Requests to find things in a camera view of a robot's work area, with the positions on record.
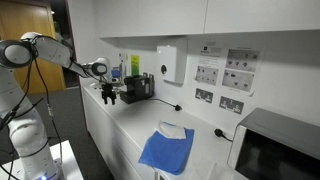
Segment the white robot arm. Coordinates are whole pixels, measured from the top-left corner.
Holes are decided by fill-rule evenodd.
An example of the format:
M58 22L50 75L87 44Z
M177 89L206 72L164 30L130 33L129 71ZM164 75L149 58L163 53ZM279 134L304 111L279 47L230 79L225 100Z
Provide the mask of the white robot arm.
M21 88L13 75L16 68L31 70L38 58L65 67L83 78L94 78L94 86L102 90L105 100L115 98L107 58L80 64L72 59L66 46L36 32L27 32L19 40L1 40L1 127L9 130L9 138L22 163L23 174L16 180L58 180L62 173L62 161L52 157L49 137L36 105L29 101L28 90Z

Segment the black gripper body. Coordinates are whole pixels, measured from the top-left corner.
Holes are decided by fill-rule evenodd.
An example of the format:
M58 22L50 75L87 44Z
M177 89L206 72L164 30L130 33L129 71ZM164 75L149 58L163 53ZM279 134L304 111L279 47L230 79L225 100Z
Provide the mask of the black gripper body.
M113 98L114 97L114 92L113 92L113 85L112 84L104 84L102 86L102 98L107 99L107 98Z

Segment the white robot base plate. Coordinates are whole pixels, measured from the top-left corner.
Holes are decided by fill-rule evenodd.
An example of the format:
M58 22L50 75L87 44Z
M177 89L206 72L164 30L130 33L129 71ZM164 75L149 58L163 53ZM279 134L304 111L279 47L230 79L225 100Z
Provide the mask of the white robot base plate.
M84 180L68 140L63 141L61 144L51 146L50 151L54 160L62 160L62 164L59 165L59 180ZM15 160L13 163L3 164L3 167L4 169L0 168L0 180L8 179L6 170L10 170L10 167L13 167L12 174L18 179L22 179L26 174L26 170L23 168L20 159Z

